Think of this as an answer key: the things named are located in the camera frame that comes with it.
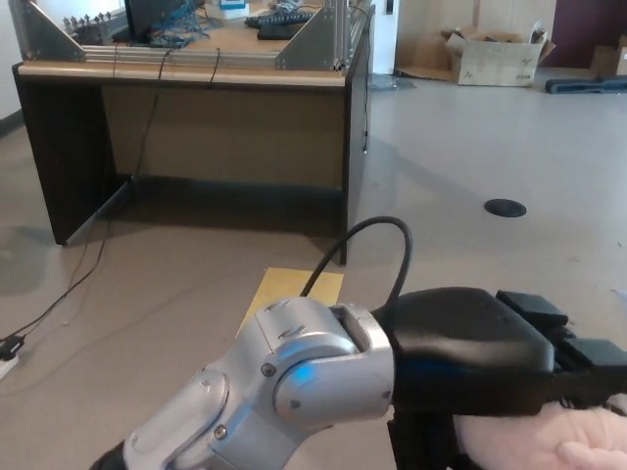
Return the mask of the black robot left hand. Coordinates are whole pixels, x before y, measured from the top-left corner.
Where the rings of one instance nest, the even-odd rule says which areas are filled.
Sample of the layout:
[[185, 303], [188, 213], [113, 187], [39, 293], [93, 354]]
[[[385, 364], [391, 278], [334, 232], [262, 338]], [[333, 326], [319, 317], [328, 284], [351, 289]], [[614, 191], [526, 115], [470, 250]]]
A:
[[626, 354], [568, 323], [532, 294], [447, 287], [399, 297], [387, 329], [397, 467], [480, 468], [465, 421], [528, 422], [547, 404], [609, 408], [626, 391]]

